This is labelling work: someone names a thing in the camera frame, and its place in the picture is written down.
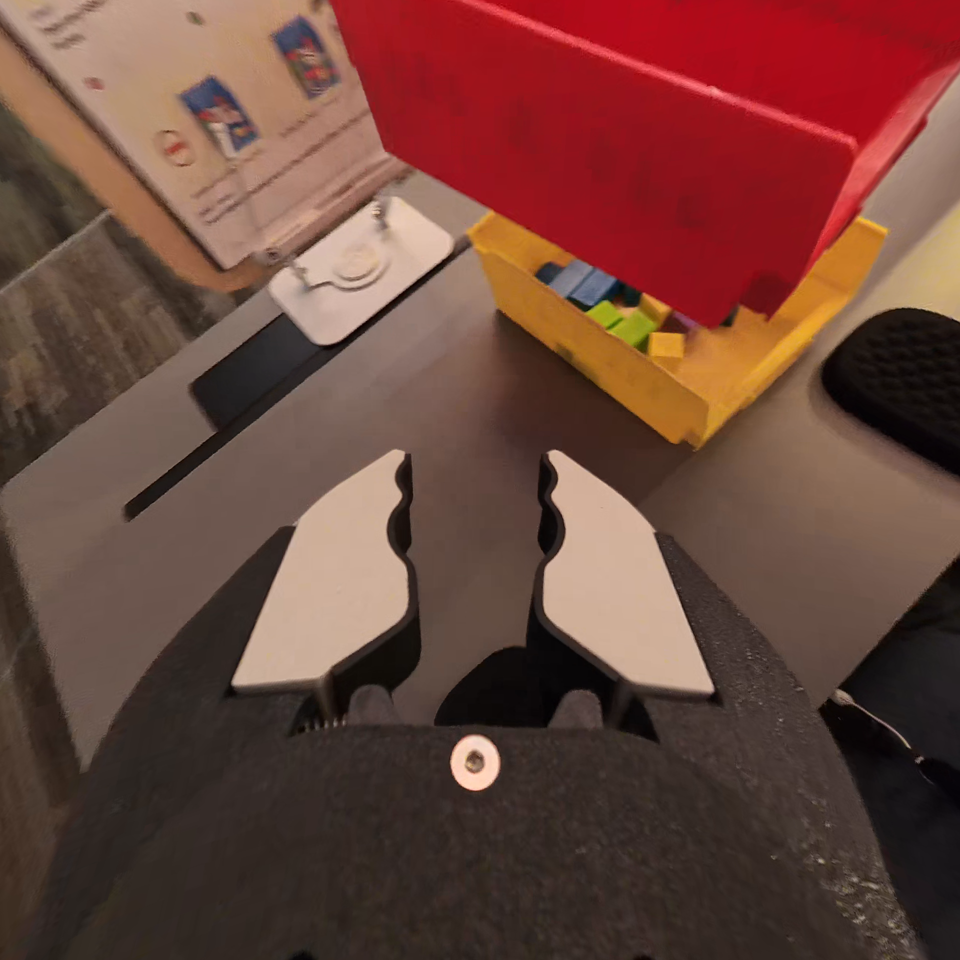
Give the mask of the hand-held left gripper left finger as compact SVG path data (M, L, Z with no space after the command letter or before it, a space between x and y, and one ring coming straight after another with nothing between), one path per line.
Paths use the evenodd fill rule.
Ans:
M237 694L306 692L344 716L357 690L395 690L421 658L411 456L393 449L294 523L231 678Z

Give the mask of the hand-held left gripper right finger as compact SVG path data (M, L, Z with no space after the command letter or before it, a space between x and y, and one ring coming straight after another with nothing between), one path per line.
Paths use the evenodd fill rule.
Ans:
M619 721L646 696L706 702L715 683L657 531L560 450L541 457L527 649L548 698L574 690Z

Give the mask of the yellow plastic bin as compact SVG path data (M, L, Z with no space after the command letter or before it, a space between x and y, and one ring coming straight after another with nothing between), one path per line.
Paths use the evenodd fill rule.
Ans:
M612 336L535 278L560 247L494 212L467 231L496 307L668 442L700 450L801 357L858 294L887 228L863 217L816 261L772 318L742 308L730 327L686 336L678 363Z

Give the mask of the red plastic bin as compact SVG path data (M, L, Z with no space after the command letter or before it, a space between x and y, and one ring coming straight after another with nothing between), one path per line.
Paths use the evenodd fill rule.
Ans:
M391 154L711 328L785 303L958 75L951 1L332 5Z

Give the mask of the dark flat pad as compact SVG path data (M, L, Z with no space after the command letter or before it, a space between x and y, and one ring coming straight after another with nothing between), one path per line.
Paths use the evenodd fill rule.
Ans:
M189 393L212 429L222 431L324 351L279 315L197 377Z

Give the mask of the black mesh pad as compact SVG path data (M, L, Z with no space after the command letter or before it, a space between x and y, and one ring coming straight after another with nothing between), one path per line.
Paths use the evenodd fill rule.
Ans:
M887 440L959 476L959 321L916 307L861 323L821 367L822 389Z

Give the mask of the white paper holder bar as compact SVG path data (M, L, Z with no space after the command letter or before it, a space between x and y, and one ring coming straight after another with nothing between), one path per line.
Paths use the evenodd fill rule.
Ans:
M270 221L255 213L254 201L249 199L247 216L253 234L246 259L262 267L287 261L363 209L382 190L409 176L411 170L408 163L385 153L347 171L332 185L313 191Z

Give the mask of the printed instruction sheet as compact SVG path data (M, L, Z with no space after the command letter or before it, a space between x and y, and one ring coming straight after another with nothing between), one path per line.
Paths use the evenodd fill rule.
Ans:
M384 149L332 2L11 1L2 26L222 270Z

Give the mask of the clear stand bracket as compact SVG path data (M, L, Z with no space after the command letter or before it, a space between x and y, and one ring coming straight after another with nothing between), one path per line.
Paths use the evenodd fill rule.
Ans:
M379 198L330 230L286 268L304 292L330 286L344 292L376 283L391 262L390 199Z

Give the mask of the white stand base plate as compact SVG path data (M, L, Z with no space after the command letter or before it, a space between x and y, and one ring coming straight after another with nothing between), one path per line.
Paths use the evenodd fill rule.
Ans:
M377 282L351 292L330 286L305 292L284 266L268 284L281 313L321 347L345 341L453 252L451 234L419 210L400 198L379 199L390 200L390 266Z

